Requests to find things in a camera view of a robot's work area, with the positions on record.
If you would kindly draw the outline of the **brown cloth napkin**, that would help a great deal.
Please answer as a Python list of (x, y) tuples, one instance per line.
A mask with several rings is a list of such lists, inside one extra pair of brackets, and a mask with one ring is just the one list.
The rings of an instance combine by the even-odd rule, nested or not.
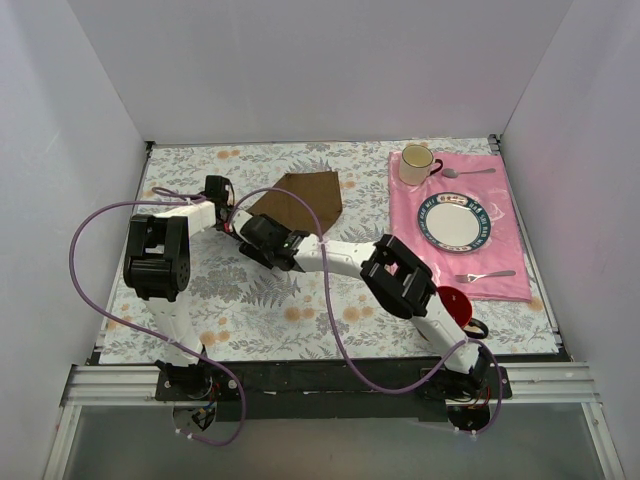
[[(287, 173), (274, 185), (293, 193), (315, 213), (325, 234), (339, 219), (343, 204), (336, 172)], [(289, 230), (316, 233), (315, 221), (308, 210), (291, 196), (269, 191), (249, 209), (254, 215), (265, 214)]]

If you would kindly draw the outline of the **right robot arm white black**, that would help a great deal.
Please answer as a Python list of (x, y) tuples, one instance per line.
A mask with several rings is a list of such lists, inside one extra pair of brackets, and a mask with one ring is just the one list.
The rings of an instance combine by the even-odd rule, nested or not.
[(454, 287), (438, 287), (431, 269), (398, 238), (323, 240), (246, 212), (236, 214), (228, 230), (241, 240), (241, 253), (269, 269), (322, 271), (364, 281), (387, 313), (410, 321), (444, 360), (427, 374), (436, 380), (438, 392), (471, 398), (488, 386), (490, 355), (465, 331), (482, 326), (473, 318), (470, 300)]

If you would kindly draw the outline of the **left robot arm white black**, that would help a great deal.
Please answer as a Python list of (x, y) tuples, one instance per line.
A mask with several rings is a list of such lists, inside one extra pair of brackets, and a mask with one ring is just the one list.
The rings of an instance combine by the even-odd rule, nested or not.
[(233, 208), (234, 190), (225, 177), (210, 175), (204, 191), (163, 214), (136, 214), (129, 222), (123, 277), (168, 339), (167, 356), (156, 365), (169, 385), (193, 400), (212, 390), (213, 377), (200, 361), (203, 345), (190, 320), (186, 292), (191, 275), (190, 238), (222, 228)]

